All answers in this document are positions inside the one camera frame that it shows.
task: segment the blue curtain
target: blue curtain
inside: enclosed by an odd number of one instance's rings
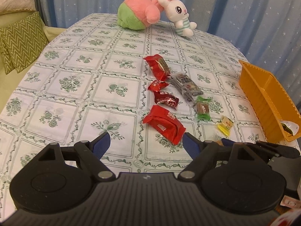
[[[301,0],[182,0],[197,29],[231,41],[301,101]],[[91,13],[117,13],[123,0],[36,0],[48,26],[67,28]],[[164,13],[162,20],[167,20]]]

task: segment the tablecloth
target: tablecloth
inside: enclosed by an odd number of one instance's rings
[[[154,105],[147,90],[155,79],[143,60],[147,55],[162,55],[172,73],[185,71],[211,98],[211,120],[204,122],[174,86],[164,89],[180,99],[177,110],[163,107],[187,132],[202,141],[220,139],[217,123],[227,116],[234,121],[229,139],[265,140],[238,83],[238,60],[246,58],[229,41],[198,30],[191,38],[180,37],[163,21],[132,31],[116,20],[114,14],[94,13],[72,25],[44,49],[11,95],[0,115],[1,220],[15,209],[12,177],[50,142],[70,146],[107,131],[111,146],[101,161],[116,174],[177,174],[189,164],[182,142],[173,146],[142,124]],[[281,144],[299,148],[296,141]]]

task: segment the orange tray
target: orange tray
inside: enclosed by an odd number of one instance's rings
[[[276,77],[269,71],[239,60],[242,65],[239,84],[250,101],[267,141],[291,142],[301,137],[301,116]],[[280,120],[299,125],[296,135],[284,131]]]

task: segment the stuffed toy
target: stuffed toy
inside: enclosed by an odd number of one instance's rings
[[[163,10],[158,0],[124,0],[118,8],[117,24],[123,28],[142,30],[157,23]]]
[[[189,22],[189,14],[185,5],[180,0],[158,0],[165,9],[167,18],[174,23],[176,33],[180,36],[193,36],[193,29],[197,27],[195,22]]]

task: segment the green plush toy bottom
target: green plush toy bottom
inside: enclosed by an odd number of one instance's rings
[[[118,8],[117,18],[117,25],[123,28],[130,28],[132,30],[143,30],[146,28],[124,2]]]

